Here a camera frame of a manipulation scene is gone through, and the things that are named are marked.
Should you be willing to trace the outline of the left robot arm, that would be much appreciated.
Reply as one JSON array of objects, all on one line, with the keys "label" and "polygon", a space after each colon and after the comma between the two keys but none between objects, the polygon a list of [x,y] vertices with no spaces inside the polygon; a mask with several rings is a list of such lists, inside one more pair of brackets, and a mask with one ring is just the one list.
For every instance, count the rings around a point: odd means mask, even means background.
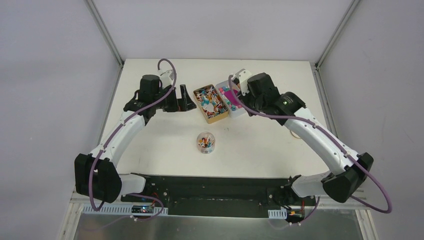
[{"label": "left robot arm", "polygon": [[180,91],[181,97],[177,98],[172,70],[143,75],[139,89],[123,107],[114,129],[89,154],[80,153],[75,158],[76,192],[106,203],[127,194],[133,194],[143,203],[149,201],[153,189],[146,185],[146,178],[138,173],[120,174],[117,166],[131,141],[157,110],[175,113],[196,108],[184,84],[180,85]]}]

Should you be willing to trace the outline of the magenta plastic scoop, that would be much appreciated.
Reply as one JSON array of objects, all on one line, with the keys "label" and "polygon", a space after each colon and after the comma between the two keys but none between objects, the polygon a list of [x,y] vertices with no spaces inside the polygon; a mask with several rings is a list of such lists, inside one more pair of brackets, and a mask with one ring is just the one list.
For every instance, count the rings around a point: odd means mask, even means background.
[{"label": "magenta plastic scoop", "polygon": [[229,101],[230,105],[234,105],[234,106],[238,106],[238,102],[236,101],[236,98],[233,96],[233,94],[231,93],[231,91],[233,91],[234,95],[237,96],[238,95],[238,90],[236,89],[231,89],[229,87],[226,87],[224,90],[224,96],[225,98]]}]

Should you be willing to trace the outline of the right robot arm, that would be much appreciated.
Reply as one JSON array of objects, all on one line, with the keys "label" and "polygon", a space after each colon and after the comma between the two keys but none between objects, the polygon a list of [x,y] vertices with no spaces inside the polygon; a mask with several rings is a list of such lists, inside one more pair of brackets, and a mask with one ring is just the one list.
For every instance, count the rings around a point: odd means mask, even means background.
[{"label": "right robot arm", "polygon": [[280,93],[271,76],[264,72],[253,75],[242,70],[232,79],[240,87],[236,96],[250,109],[249,115],[278,116],[276,121],[299,136],[328,167],[327,172],[291,178],[283,187],[288,204],[296,205],[305,197],[321,195],[344,203],[367,179],[362,169],[371,169],[372,156],[367,152],[358,154],[336,138],[295,93]]}]

